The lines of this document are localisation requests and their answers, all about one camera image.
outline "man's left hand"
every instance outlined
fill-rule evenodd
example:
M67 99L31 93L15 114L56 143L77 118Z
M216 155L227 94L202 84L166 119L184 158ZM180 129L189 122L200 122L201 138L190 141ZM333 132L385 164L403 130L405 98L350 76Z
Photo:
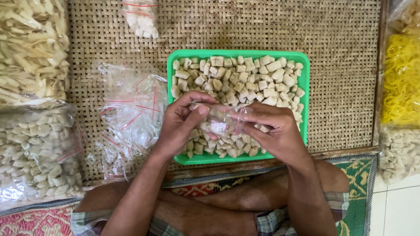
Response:
M190 111L188 106L192 101L215 103L216 99L205 92L189 91L171 103L166 108L160 136L152 150L154 154L170 160L182 152L191 131L209 112L205 105Z

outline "wooden edge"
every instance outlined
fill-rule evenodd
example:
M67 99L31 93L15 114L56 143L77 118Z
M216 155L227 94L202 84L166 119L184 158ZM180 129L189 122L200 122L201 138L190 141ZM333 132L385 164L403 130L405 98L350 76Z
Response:
M378 38L378 65L376 67L376 89L375 89L375 107L373 111L373 130L372 130L372 147L379 145L379 133L381 128L381 111L383 103L383 72L385 62L385 32L386 20L388 18L388 0L381 0L381 10L379 18L379 38Z
M379 146L375 147L363 147L356 149L344 149L339 151L329 151L329 152L320 152L311 154L311 156L316 160L330 159L334 157L342 157L348 155L360 155L360 154L375 154L379 152ZM284 165L283 162L270 159L270 160L260 160L252 162L240 162L235 164L226 164L222 166L215 166L209 168L196 168L190 170L176 170L167 172L165 175L165 180L174 180L174 179L183 179L183 178L196 178L203 176L211 176L223 173L238 172L244 170L254 170L267 167L275 167Z

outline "forearm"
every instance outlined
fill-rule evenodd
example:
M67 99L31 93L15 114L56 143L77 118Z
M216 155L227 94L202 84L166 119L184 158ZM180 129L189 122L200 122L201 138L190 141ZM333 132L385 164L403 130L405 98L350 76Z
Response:
M288 210L293 227L300 236L337 235L330 207L325 200L313 160L309 154L289 169Z
M152 152L105 225L101 235L146 235L168 158Z

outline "hand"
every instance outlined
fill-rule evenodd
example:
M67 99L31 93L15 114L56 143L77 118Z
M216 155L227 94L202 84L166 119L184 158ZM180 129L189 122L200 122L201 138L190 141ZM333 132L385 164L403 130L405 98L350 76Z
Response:
M257 102L247 107L252 108L252 113L243 132L254 138L262 148L286 164L299 161L300 157L309 157L292 110ZM255 128L256 123L265 125L269 131L264 133Z
M216 99L205 92L189 91L171 103L166 108L159 139L152 150L154 154L170 160L182 152L191 131L209 112L205 105L190 111L188 106L192 101L215 103Z

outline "woven mat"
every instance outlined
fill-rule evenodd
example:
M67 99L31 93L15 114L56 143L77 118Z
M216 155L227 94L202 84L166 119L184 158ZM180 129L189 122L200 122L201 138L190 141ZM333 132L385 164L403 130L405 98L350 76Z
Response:
M158 0L158 5L160 38L152 40L129 30L119 0L68 2L68 101L79 107L88 150L105 128L98 115L103 84L89 76L92 60L124 60L135 67L149 62L165 71L166 58L181 48L306 53L311 61L309 151L371 145L379 0ZM85 166L87 180L103 178L98 165Z
M370 202L375 182L376 156L348 156L327 160L341 168L350 180L350 205L347 216L339 222L340 236L367 236L369 233ZM235 187L262 173L278 167L242 171L230 174L168 181L163 187L189 197L215 194ZM34 232L35 235L72 235L70 213L76 203L56 207L27 210L0 217L0 235L20 235Z

